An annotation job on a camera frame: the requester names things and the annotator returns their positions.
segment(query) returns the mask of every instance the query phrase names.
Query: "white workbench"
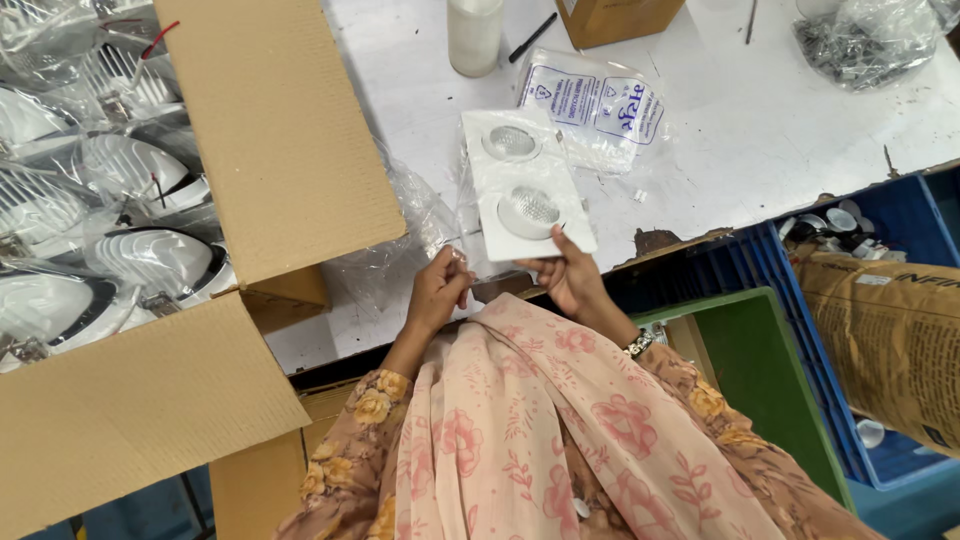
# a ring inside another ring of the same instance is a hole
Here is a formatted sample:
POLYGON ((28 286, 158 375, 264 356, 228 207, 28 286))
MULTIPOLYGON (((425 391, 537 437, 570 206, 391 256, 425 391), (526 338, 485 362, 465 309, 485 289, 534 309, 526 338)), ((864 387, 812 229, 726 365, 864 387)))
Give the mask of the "white workbench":
MULTIPOLYGON (((960 158, 960 62, 945 41, 900 87, 854 95, 807 66, 791 33, 793 0, 760 2, 745 45, 751 4, 687 0, 666 32, 585 51, 660 88, 663 121, 676 133, 675 166, 638 180, 642 204, 617 182, 577 179, 601 271, 636 256, 637 229, 688 240, 881 182, 890 172, 884 145, 904 173, 960 158)), ((506 57, 555 10, 552 0, 506 0, 500 65, 469 79, 447 60, 444 0, 324 0, 371 131, 452 208, 460 112, 513 105, 522 61, 506 57)), ((538 45, 573 50, 561 20, 538 45)), ((287 373, 389 343, 402 326, 408 294, 378 312, 329 285, 332 312, 267 336, 287 373)))

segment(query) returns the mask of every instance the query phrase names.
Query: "green plastic crate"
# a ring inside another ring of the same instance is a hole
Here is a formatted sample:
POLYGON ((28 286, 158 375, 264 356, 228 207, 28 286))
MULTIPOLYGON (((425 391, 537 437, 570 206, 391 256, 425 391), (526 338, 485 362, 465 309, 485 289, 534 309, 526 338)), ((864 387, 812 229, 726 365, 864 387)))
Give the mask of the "green plastic crate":
POLYGON ((850 512, 853 499, 807 385, 770 287, 748 289, 649 311, 638 326, 693 315, 720 392, 754 421, 754 432, 783 448, 810 478, 850 512))

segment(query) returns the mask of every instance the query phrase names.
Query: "white plastic bottle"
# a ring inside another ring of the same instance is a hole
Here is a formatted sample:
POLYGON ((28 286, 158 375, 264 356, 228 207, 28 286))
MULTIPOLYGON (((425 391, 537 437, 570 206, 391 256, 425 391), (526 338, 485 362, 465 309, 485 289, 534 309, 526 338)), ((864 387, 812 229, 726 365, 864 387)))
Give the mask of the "white plastic bottle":
POLYGON ((503 27, 503 0, 446 0, 450 65, 468 77, 496 67, 503 27))

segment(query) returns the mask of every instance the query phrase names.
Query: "bracelet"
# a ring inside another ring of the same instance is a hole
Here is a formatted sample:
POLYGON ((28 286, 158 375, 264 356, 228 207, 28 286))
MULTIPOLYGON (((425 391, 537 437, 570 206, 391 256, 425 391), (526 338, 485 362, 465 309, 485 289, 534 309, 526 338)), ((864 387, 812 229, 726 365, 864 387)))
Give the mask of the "bracelet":
POLYGON ((627 348, 623 350, 624 353, 630 356, 630 358, 636 360, 640 355, 646 351, 650 344, 654 342, 654 336, 645 329, 640 329, 640 335, 632 341, 627 348))

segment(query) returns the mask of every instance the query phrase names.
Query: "pink floral scarf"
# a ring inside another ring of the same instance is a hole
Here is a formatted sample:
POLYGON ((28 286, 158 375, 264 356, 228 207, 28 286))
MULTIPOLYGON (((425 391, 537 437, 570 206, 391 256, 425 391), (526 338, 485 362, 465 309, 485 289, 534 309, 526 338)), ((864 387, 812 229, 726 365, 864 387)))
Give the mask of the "pink floral scarf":
POLYGON ((580 538, 558 411, 639 539, 782 538, 610 340, 511 295, 437 339, 400 437, 396 538, 580 538))

